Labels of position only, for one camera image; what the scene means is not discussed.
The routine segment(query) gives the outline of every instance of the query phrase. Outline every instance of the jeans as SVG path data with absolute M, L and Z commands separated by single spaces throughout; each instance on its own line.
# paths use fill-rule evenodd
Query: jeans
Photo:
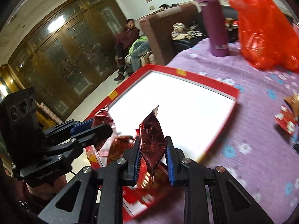
M 131 53 L 131 63 L 133 72 L 137 71 L 141 68 L 140 57 L 150 51 L 150 45 L 148 41 L 144 41 L 143 43 L 136 43 L 134 45 L 134 50 Z

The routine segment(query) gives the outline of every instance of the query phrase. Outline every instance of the clothes pile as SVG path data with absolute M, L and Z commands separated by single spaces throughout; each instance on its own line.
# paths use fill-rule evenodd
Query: clothes pile
M 184 24 L 173 25 L 173 32 L 171 33 L 172 40 L 191 39 L 203 36 L 200 31 L 196 31 L 197 25 L 187 27 Z

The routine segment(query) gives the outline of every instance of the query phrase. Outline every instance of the purple water bottle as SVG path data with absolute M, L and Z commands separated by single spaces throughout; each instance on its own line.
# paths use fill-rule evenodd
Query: purple water bottle
M 228 55 L 228 34 L 225 18 L 218 0 L 196 0 L 201 4 L 201 12 L 208 36 L 211 53 L 217 57 Z

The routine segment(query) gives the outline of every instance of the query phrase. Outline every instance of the floral tablecloth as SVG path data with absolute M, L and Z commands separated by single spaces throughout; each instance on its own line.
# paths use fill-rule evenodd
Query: floral tablecloth
M 214 57 L 209 46 L 209 39 L 204 39 L 167 65 L 214 78 L 241 91 L 230 127 L 203 164 L 227 168 L 271 219 L 281 224 L 298 204 L 299 155 L 292 148 L 296 136 L 292 138 L 281 130 L 274 115 L 285 104 L 284 97 L 299 91 L 298 75 L 284 69 L 253 68 L 240 55 L 239 43 L 229 44 L 230 56 L 224 58 Z M 183 219 L 184 197 L 178 194 L 130 223 L 183 223 Z

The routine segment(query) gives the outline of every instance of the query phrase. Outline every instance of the camera lens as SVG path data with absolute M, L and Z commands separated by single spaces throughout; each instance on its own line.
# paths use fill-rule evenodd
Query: camera lens
M 33 97 L 31 97 L 31 98 L 29 99 L 29 104 L 30 104 L 30 107 L 31 107 L 31 108 L 34 107 L 34 99 L 33 99 Z
M 27 102 L 25 99 L 22 99 L 20 102 L 20 111 L 23 115 L 27 113 Z
M 18 117 L 18 112 L 17 112 L 17 108 L 15 106 L 13 106 L 10 110 L 10 116 L 13 120 L 16 120 Z

